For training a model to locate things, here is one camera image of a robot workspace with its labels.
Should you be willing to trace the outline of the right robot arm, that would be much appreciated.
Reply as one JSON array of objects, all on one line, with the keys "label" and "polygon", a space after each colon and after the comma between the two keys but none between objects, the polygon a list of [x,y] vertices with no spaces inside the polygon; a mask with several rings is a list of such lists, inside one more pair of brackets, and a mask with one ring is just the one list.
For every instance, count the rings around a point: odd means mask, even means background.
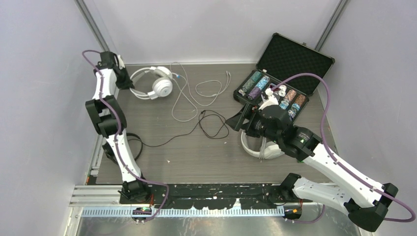
[{"label": "right robot arm", "polygon": [[284,200],[293,202],[298,198],[321,203],[347,215],[356,226],[369,232],[375,232],[384,221],[398,188],[392,183],[373,181],[353,168],[325,147],[320,136],[293,125],[288,113],[277,105],[255,112],[242,108],[226,124],[250,137],[273,141],[285,155],[313,167],[338,186],[332,188],[289,173],[280,184]]}]

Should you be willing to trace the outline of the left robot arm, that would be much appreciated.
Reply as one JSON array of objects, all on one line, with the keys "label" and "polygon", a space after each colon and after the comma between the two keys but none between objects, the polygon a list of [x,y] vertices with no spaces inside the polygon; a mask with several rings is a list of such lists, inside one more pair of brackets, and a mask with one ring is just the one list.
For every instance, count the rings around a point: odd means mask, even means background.
[{"label": "left robot arm", "polygon": [[120,168],[121,197],[144,204],[150,199],[151,191],[132,154],[127,120],[115,95],[117,89],[129,89],[133,84],[119,55],[104,51],[99,56],[97,63],[91,63],[97,82],[94,95],[85,107],[95,131],[106,141],[105,153],[112,156]]}]

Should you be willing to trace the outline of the large white grey headphones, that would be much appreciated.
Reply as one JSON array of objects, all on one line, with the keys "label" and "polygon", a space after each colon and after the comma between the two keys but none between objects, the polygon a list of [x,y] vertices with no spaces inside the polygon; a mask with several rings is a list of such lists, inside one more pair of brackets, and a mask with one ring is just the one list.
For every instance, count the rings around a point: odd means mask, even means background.
[{"label": "large white grey headphones", "polygon": [[267,138],[261,138],[259,147],[255,147],[254,144],[250,144],[249,136],[245,131],[241,132],[240,142],[244,151],[252,157],[260,160],[276,159],[284,155],[284,151],[279,145],[273,141],[269,141]]}]

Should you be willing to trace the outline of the small white headphones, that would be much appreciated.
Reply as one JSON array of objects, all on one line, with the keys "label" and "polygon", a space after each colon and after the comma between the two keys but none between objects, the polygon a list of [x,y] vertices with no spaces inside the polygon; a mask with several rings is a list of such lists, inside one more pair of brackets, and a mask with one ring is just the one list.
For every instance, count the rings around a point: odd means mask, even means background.
[{"label": "small white headphones", "polygon": [[152,84],[152,90],[150,92],[142,92],[135,88],[130,88],[129,90],[135,97],[141,100],[155,100],[171,94],[173,90],[173,73],[164,66],[151,66],[136,70],[130,76],[132,84],[135,85],[140,78],[148,73],[157,76],[157,79]]}]

